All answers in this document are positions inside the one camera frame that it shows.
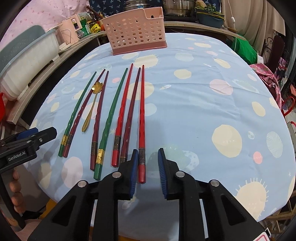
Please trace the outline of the person's left hand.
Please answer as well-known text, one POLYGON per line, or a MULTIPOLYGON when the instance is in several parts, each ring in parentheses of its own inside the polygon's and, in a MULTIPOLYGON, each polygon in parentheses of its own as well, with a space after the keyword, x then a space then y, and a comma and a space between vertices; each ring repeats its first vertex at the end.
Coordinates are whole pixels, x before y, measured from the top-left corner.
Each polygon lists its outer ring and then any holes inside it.
POLYGON ((13 196, 11 197, 11 201, 14 205, 14 209, 17 213, 24 213, 26 210, 25 201, 23 195, 21 193, 21 184, 19 182, 20 175, 17 170, 13 170, 13 180, 9 183, 9 187, 11 192, 13 192, 13 196))

